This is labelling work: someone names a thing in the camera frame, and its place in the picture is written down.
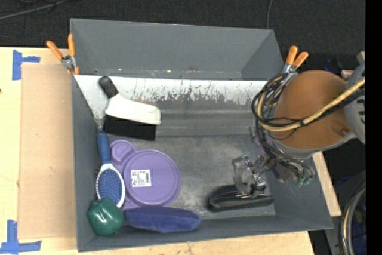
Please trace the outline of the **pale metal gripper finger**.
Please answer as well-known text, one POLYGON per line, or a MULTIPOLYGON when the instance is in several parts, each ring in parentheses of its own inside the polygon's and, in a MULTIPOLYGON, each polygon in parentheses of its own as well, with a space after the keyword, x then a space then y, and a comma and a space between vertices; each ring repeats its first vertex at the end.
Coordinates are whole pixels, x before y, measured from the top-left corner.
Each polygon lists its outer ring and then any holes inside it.
POLYGON ((253 163, 249 155, 232 160, 233 181, 238 189, 251 189, 255 184, 253 163))
POLYGON ((251 198, 263 196, 267 188, 265 180, 258 174, 253 174, 248 183, 249 195, 251 198))

